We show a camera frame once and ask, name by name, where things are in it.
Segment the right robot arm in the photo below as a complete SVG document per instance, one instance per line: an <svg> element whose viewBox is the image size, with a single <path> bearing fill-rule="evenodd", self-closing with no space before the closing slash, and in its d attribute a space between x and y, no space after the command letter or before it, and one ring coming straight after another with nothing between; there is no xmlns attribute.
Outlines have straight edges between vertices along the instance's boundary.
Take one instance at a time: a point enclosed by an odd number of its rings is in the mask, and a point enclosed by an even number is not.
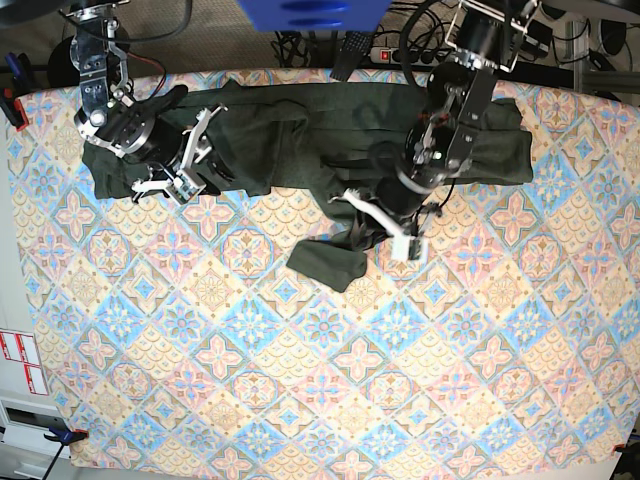
<svg viewBox="0 0 640 480"><path fill-rule="evenodd" d="M85 142L83 162L98 199L161 195L184 205L200 195L218 196L235 177L216 151L209 124L223 104L193 108L194 120L179 127L166 114L182 107L185 85L135 97L128 62L134 39L121 29L114 1L4 1L1 25L10 28L58 12L76 33L59 60L78 77L80 108L74 124Z"/></svg>

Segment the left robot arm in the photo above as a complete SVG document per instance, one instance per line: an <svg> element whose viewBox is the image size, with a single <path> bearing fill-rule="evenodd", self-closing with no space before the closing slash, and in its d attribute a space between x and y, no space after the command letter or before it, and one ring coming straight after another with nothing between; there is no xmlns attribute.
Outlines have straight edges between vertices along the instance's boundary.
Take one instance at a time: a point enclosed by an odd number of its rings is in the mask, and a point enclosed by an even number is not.
<svg viewBox="0 0 640 480"><path fill-rule="evenodd" d="M421 118L404 144L381 142L369 149L374 187L348 188L336 197L356 210L349 247L366 250L390 240L394 260L424 258L424 232L444 208L428 198L471 168L496 74L513 70L539 6L537 1L459 2L445 36L452 54L420 90L426 100Z"/></svg>

